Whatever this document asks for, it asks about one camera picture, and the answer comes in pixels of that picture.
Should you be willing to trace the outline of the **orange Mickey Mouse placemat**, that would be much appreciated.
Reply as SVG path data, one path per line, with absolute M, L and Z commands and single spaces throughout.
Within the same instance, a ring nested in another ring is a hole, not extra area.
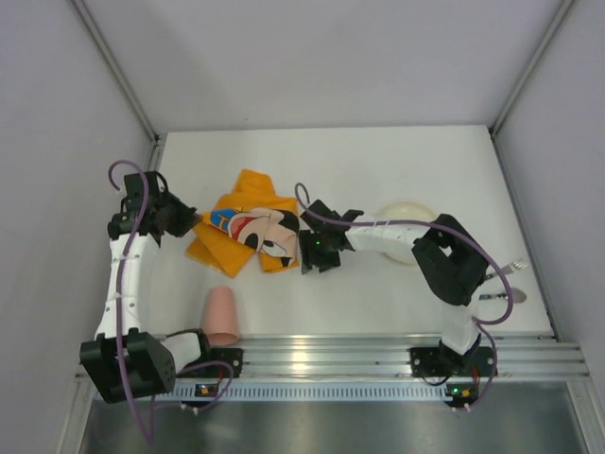
M 185 255 L 230 278 L 255 255 L 263 272 L 285 271 L 299 265 L 299 231 L 297 201 L 278 195 L 268 175 L 244 169 L 201 215 Z

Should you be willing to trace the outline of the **pink plastic cup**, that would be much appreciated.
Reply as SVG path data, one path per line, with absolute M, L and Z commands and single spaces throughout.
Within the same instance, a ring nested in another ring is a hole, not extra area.
M 207 294 L 202 317 L 202 329 L 215 346 L 237 343 L 239 327 L 235 296 L 228 287 L 211 288 Z

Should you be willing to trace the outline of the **green handled fork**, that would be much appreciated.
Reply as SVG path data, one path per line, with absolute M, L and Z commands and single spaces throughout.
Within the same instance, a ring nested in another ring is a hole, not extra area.
M 501 268 L 501 271 L 505 275 L 513 274 L 517 271 L 523 270 L 528 266 L 528 262 L 524 259 L 518 259 L 509 262 L 506 266 Z M 499 274 L 496 271 L 489 272 L 485 275 L 485 280 L 491 280 L 498 277 Z

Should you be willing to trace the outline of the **green handled spoon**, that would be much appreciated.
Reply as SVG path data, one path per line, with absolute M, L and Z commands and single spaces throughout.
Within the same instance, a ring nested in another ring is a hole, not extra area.
M 521 304 L 527 299 L 527 295 L 519 288 L 511 288 L 510 293 L 506 291 L 499 293 L 484 293 L 478 297 L 479 301 L 511 300 L 514 304 Z

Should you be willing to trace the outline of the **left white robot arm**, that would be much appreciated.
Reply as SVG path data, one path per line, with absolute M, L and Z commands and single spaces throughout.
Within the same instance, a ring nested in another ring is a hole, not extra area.
M 125 197 L 108 224 L 111 275 L 103 316 L 79 360 L 102 399 L 119 403 L 173 390 L 182 371 L 211 357 L 201 329 L 159 340 L 147 330 L 154 261 L 163 235 L 184 236 L 198 221 L 195 208 L 173 195 L 157 171 L 124 177 Z

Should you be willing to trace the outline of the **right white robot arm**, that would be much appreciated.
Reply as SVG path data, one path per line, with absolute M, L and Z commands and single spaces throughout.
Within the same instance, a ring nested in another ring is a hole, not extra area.
M 339 267 L 340 254 L 345 251 L 380 253 L 420 270 L 441 301 L 443 328 L 438 346 L 428 350 L 429 358 L 416 357 L 420 364 L 415 376 L 446 380 L 483 374 L 481 334 L 471 302 L 485 280 L 489 262 L 454 217 L 440 215 L 432 221 L 401 223 L 369 217 L 361 210 L 340 215 L 316 200 L 301 218 L 308 226 L 299 233 L 303 273 Z

